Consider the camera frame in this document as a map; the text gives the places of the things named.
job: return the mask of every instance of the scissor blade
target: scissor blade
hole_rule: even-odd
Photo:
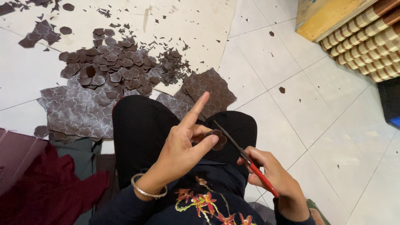
[[[214,123],[217,124],[218,128],[219,128],[220,130],[222,130],[222,132],[224,132],[225,136],[227,136],[227,138],[233,143],[233,145],[240,151],[240,154],[242,155],[242,157],[243,157],[249,164],[251,164],[251,163],[250,163],[250,159],[249,159],[249,157],[247,156],[247,154],[246,154],[246,153],[244,152],[244,150],[236,143],[236,141],[233,140],[233,138],[228,134],[228,132],[227,132],[225,129],[223,129],[223,128],[217,123],[217,121],[214,120]]]

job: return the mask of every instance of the person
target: person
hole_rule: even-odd
[[[252,117],[226,111],[205,122],[197,119],[209,96],[205,92],[182,121],[160,102],[143,96],[124,97],[115,105],[121,191],[92,216],[90,224],[264,224],[243,198],[247,182],[266,187],[230,141],[220,151],[211,150],[218,136],[203,136],[217,128],[214,120],[264,167],[280,195],[274,199],[276,223],[315,224],[298,182],[270,152],[255,148],[257,125]]]

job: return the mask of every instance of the bracelet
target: bracelet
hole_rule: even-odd
[[[159,194],[159,195],[154,195],[154,194],[147,193],[147,192],[145,192],[144,190],[140,189],[138,186],[136,186],[136,184],[135,184],[135,179],[136,179],[137,177],[141,177],[141,176],[143,176],[143,175],[144,175],[144,173],[138,173],[138,174],[136,174],[135,176],[133,176],[133,177],[131,178],[131,180],[130,180],[130,182],[132,183],[133,188],[135,188],[135,190],[136,190],[137,192],[139,192],[140,194],[142,194],[142,195],[144,195],[144,196],[155,198],[156,200],[159,199],[159,198],[164,197],[164,196],[167,194],[167,192],[168,192],[167,186],[165,186],[165,187],[163,188],[164,191],[162,191],[162,194]]]

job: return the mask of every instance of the rolled striped mat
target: rolled striped mat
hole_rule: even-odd
[[[369,76],[375,83],[398,77],[400,76],[400,62],[372,72]]]
[[[353,48],[345,51],[344,53],[341,53],[340,55],[337,56],[336,62],[339,65],[343,65],[398,37],[400,37],[400,23],[396,23],[393,26],[386,28],[379,34],[370,37],[363,43],[354,46]]]
[[[359,43],[367,40],[369,37],[376,35],[377,33],[385,30],[390,27],[392,24],[396,23],[400,20],[400,9],[393,11],[390,14],[384,15],[382,18],[379,18],[375,22],[368,25],[366,28],[358,31],[353,34],[349,38],[346,38],[340,44],[335,45],[329,55],[331,57],[335,57],[342,52],[345,52],[348,49],[358,45]]]
[[[400,52],[395,51],[390,53],[389,55],[380,58],[379,60],[375,60],[372,63],[369,63],[365,66],[358,68],[357,70],[364,75],[375,72],[379,69],[384,68],[385,66],[390,66],[393,63],[400,62]]]
[[[367,65],[368,63],[372,63],[375,60],[379,60],[384,56],[389,55],[392,52],[395,52],[400,49],[400,38],[394,39],[392,41],[387,42],[385,45],[380,46],[379,48],[369,51],[367,54],[364,54],[353,61],[346,63],[346,66],[352,70],[358,69],[362,66]]]
[[[366,8],[366,10],[352,18],[349,22],[322,39],[320,42],[322,48],[324,50],[332,48],[399,4],[400,0],[379,0],[375,2],[372,6]]]

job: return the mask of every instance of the red scissors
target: red scissors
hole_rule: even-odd
[[[275,198],[279,198],[278,192],[275,190],[275,188],[272,186],[270,181],[262,174],[262,172],[256,167],[256,165],[253,163],[253,161],[247,156],[247,154],[244,152],[244,150],[239,147],[239,145],[236,143],[236,141],[233,140],[233,138],[228,134],[226,130],[224,130],[216,121],[214,121],[215,124],[217,124],[218,128],[222,130],[225,134],[225,136],[228,137],[228,139],[233,143],[233,145],[236,146],[236,148],[240,151],[240,155],[244,160],[249,164],[250,169],[253,170],[253,172],[260,178],[263,184],[267,186],[268,191],[270,191]]]

